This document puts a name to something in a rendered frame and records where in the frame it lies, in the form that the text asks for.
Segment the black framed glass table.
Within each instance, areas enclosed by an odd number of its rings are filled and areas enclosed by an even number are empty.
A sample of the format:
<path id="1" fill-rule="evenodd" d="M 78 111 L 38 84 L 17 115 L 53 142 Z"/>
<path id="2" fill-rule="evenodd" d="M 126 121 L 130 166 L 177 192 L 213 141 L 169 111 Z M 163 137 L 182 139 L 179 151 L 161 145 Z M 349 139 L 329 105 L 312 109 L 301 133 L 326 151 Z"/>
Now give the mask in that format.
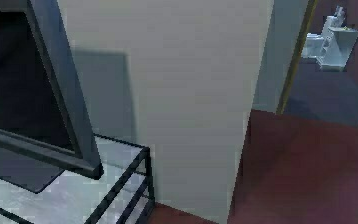
<path id="1" fill-rule="evenodd" d="M 0 180 L 0 224 L 147 224 L 155 197 L 150 149 L 96 138 L 104 174 L 63 172 L 35 194 Z"/>

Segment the black television set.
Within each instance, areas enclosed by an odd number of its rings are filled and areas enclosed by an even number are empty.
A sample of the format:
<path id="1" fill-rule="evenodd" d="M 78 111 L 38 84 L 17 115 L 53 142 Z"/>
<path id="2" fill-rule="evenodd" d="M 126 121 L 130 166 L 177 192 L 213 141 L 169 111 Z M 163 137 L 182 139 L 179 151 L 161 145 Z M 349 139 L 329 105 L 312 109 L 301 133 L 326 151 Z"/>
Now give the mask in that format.
<path id="1" fill-rule="evenodd" d="M 103 166 L 57 0 L 0 0 L 0 179 L 34 193 Z"/>

